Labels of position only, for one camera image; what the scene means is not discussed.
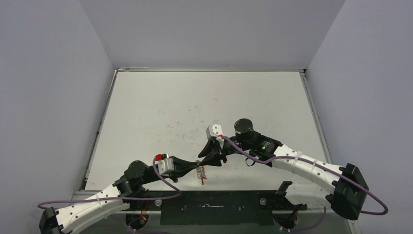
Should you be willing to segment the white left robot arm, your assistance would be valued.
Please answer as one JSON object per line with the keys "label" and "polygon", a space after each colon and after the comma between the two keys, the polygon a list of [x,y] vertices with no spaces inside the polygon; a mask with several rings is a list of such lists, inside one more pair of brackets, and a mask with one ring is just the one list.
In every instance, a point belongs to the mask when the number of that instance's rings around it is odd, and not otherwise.
{"label": "white left robot arm", "polygon": [[[139,210],[145,202],[174,199],[182,195],[182,191],[168,182],[174,183],[179,178],[200,167],[200,163],[179,159],[168,154],[158,154],[152,165],[136,160],[124,171],[113,184],[97,192],[85,200],[65,201],[67,207],[54,208],[53,201],[38,205],[43,209],[39,221],[42,234],[78,234],[92,224],[113,215],[116,212]],[[173,190],[173,195],[151,197],[144,188],[145,184],[162,181]]]}

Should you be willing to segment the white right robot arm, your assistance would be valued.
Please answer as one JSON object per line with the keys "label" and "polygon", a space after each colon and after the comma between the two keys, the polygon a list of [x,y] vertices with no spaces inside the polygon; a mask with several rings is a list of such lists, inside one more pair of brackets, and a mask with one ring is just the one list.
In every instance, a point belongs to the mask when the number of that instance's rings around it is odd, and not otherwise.
{"label": "white right robot arm", "polygon": [[207,144],[198,154],[201,165],[222,166],[227,156],[248,153],[254,163],[286,170],[309,181],[297,184],[285,181],[275,196],[281,209],[291,205],[314,205],[331,208],[339,216],[358,220],[365,202],[368,186],[357,166],[329,164],[304,155],[278,140],[262,135],[249,119],[234,124],[235,136],[224,137],[220,125],[206,129]]}

